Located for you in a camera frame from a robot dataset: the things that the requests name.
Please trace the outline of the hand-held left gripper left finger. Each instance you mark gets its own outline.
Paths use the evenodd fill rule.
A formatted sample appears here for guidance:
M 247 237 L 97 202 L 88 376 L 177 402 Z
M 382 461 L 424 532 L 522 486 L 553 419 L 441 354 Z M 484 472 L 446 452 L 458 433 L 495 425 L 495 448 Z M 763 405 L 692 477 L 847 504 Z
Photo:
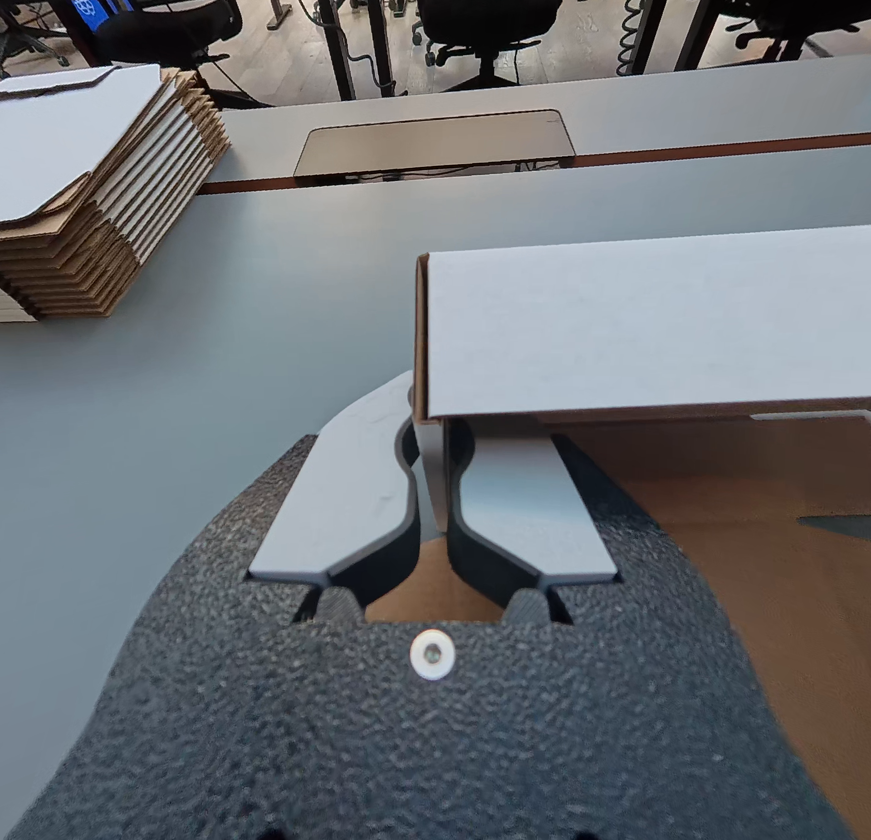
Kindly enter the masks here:
M 412 372 L 319 433 L 252 563 L 251 578 L 349 589 L 366 607 L 408 578 L 420 551 Z

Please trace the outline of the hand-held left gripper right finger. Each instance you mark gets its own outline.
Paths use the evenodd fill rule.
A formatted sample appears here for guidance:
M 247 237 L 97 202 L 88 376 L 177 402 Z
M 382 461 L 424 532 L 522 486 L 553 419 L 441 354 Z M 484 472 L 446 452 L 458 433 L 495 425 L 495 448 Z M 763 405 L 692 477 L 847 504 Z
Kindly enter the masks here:
M 609 583 L 617 564 L 572 479 L 571 446 L 521 420 L 452 420 L 446 440 L 448 557 L 468 586 L 507 609 L 531 590 L 572 624 L 559 586 Z

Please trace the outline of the white cardboard box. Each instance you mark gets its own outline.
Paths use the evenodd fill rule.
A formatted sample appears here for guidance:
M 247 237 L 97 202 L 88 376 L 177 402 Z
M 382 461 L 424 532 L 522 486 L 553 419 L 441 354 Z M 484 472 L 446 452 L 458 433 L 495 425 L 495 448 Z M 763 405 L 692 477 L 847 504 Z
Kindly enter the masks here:
M 869 227 L 434 254 L 439 418 L 703 412 L 869 392 Z M 368 823 L 424 838 L 849 838 L 791 751 L 723 610 L 584 454 L 572 489 L 617 552 L 572 625 L 458 638 L 360 745 Z

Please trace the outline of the stack of flat cardboard sheets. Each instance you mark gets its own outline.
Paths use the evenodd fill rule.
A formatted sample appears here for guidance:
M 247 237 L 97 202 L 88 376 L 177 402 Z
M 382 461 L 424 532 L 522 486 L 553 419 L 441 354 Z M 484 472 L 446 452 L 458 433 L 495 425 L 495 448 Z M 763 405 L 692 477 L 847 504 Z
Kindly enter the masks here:
M 1 321 L 107 317 L 231 142 L 192 72 L 2 80 Z

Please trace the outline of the black office chair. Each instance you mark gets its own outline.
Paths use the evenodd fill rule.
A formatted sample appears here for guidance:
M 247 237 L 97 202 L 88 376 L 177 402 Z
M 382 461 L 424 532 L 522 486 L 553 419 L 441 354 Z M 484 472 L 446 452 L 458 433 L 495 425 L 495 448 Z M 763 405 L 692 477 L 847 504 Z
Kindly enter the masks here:
M 427 53 L 429 66 L 443 66 L 454 56 L 472 54 L 480 72 L 449 92 L 513 86 L 495 75 L 499 53 L 530 48 L 554 25 L 563 0 L 417 0 L 422 29 L 441 44 Z
M 770 39 L 758 62 L 786 62 L 798 60 L 813 35 L 858 32 L 858 25 L 870 19 L 870 0 L 724 0 L 718 14 L 742 20 L 727 27 L 727 32 L 755 24 L 755 31 L 737 36 L 737 49 L 746 49 L 756 38 Z
M 96 52 L 107 62 L 157 64 L 193 73 L 219 109 L 267 107 L 250 94 L 211 87 L 201 74 L 206 63 L 218 64 L 226 54 L 209 53 L 213 43 L 229 40 L 242 29 L 235 0 L 214 0 L 182 11 L 131 10 L 109 18 L 94 35 Z
M 56 60 L 62 68 L 70 66 L 69 60 L 55 52 L 44 43 L 48 38 L 66 38 L 65 31 L 29 29 L 16 19 L 17 7 L 1 6 L 1 19 L 5 29 L 1 32 L 1 79 L 10 77 L 5 69 L 6 60 L 23 52 L 46 54 Z

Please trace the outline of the blue bin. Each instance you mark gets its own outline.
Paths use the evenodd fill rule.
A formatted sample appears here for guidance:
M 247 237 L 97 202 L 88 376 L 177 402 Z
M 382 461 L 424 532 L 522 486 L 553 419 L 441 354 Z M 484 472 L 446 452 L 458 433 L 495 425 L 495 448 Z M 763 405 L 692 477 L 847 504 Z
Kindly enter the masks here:
M 109 18 L 132 10 L 129 0 L 71 0 L 71 6 L 91 33 Z

